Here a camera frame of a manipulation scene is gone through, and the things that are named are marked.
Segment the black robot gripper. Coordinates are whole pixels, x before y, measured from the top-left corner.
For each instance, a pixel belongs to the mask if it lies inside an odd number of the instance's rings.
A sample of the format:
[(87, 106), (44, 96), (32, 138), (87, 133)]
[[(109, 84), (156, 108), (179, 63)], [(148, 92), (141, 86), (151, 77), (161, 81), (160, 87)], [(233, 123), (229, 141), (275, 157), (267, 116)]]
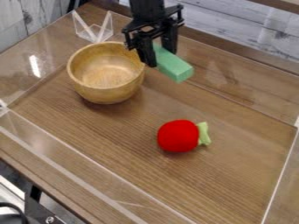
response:
[(176, 54), (177, 30), (183, 25), (183, 5), (167, 7), (164, 0), (128, 0), (132, 21), (121, 32), (125, 46), (136, 49), (140, 60), (156, 67), (153, 39), (160, 38), (163, 48)]

